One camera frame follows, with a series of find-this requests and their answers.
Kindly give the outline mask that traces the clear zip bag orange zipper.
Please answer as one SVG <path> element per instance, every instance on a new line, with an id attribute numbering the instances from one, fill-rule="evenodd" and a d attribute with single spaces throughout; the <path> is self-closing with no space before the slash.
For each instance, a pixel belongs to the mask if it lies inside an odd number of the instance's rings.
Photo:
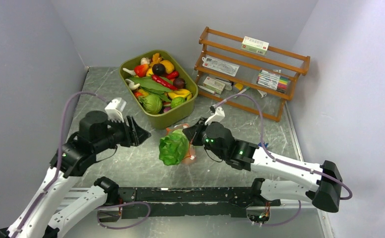
<path id="1" fill-rule="evenodd" d="M 195 147 L 183 133 L 189 124 L 183 123 L 167 127 L 166 134 L 159 142 L 159 160 L 166 166 L 190 165 L 197 161 Z"/>

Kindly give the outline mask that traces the peach toy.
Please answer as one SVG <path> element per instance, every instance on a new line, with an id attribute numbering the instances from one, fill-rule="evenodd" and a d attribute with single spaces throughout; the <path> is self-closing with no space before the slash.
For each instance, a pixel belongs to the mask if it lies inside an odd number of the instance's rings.
<path id="1" fill-rule="evenodd" d="M 196 162 L 196 156 L 194 156 L 194 155 L 187 156 L 187 157 L 185 157 L 185 158 L 181 161 L 181 163 L 182 163 L 182 164 L 185 164 L 185 165 L 191 165 L 191 164 L 193 164 L 193 163 L 195 163 L 195 162 Z"/>

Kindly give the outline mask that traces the napa cabbage toy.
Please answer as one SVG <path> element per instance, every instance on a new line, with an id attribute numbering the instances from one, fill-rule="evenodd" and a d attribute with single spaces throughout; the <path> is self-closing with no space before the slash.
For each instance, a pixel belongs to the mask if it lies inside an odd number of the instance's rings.
<path id="1" fill-rule="evenodd" d="M 160 138 L 159 159 L 166 166 L 178 165 L 189 151 L 189 140 L 182 132 L 176 129 Z"/>

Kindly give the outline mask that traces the dark purple plum toy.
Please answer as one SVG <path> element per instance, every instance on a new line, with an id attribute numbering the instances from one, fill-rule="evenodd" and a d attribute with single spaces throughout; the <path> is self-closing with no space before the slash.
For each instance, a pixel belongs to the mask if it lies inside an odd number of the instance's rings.
<path id="1" fill-rule="evenodd" d="M 165 66 L 161 63 L 157 63 L 152 66 L 153 75 L 161 76 L 166 73 Z"/>

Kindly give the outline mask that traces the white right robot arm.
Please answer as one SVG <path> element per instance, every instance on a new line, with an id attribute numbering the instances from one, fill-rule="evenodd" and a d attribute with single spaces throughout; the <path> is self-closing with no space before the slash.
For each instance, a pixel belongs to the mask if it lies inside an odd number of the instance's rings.
<path id="1" fill-rule="evenodd" d="M 219 122 L 206 125 L 204 118 L 183 129 L 183 133 L 192 145 L 203 146 L 236 170 L 282 178 L 281 181 L 256 178 L 254 197 L 264 202 L 300 200 L 310 202 L 325 212 L 339 211 L 343 183 L 334 162 L 306 163 L 277 155 L 263 146 L 234 138 L 231 131 Z"/>

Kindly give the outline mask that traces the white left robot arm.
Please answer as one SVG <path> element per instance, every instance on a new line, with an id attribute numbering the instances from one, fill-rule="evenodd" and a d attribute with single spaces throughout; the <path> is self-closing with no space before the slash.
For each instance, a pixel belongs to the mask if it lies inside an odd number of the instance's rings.
<path id="1" fill-rule="evenodd" d="M 98 154 L 118 146 L 139 146 L 150 137 L 132 116 L 111 119 L 102 111 L 88 112 L 79 130 L 58 147 L 25 210 L 13 224 L 0 229 L 0 238 L 61 238 L 91 211 L 122 204 L 118 184 L 101 177 L 76 201 L 57 211 L 69 190 L 98 162 Z"/>

